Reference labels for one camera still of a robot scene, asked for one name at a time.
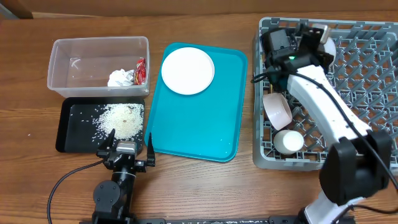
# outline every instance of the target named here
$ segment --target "clear plastic container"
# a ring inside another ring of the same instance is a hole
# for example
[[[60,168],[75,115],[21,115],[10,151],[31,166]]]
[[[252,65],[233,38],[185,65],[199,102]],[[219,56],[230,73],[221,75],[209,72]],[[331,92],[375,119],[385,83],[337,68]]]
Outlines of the clear plastic container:
[[[142,85],[108,87],[115,70],[137,68],[146,59]],[[55,41],[47,86],[64,97],[149,95],[149,44],[146,37],[94,37]]]

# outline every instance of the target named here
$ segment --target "white plate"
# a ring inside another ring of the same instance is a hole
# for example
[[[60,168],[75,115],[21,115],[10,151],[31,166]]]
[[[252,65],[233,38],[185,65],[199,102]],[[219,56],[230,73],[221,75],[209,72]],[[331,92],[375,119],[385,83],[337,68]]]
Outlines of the white plate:
[[[173,51],[162,65],[162,78],[166,86],[183,95],[205,90],[213,81],[214,73],[214,63],[210,56],[193,47]]]

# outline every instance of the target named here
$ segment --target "white bowl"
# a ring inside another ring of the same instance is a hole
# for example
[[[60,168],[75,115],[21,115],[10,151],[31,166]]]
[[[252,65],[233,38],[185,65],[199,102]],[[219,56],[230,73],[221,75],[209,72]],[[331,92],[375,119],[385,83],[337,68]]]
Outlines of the white bowl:
[[[263,95],[262,103],[269,121],[276,130],[281,130],[292,122],[292,112],[282,94],[270,93]]]

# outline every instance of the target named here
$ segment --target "teal tray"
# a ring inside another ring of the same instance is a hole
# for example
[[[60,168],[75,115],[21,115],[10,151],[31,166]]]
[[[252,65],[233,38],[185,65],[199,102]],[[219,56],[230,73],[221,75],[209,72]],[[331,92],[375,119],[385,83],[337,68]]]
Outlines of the teal tray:
[[[152,133],[155,152],[228,162],[238,151],[248,59],[238,50],[173,43],[165,49],[163,61],[183,47],[210,56],[214,79],[200,93],[180,95],[165,85],[160,69],[145,142]]]

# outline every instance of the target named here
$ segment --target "black tray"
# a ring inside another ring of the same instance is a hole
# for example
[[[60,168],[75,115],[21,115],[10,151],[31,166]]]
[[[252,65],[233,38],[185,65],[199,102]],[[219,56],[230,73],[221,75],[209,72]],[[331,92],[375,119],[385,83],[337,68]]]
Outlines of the black tray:
[[[55,143],[55,148],[57,151],[88,153],[96,152],[98,146],[104,139],[102,139],[102,141],[95,139],[95,142],[93,142],[92,137],[96,132],[96,126],[93,125],[91,121],[94,118],[98,118],[102,114],[101,110],[96,112],[95,109],[101,108],[101,105],[119,103],[135,103],[145,106],[144,100],[142,98],[131,96],[67,98],[62,103],[60,124],[58,125],[57,141]],[[142,138],[142,131],[140,131],[134,138],[139,151],[142,149]]]

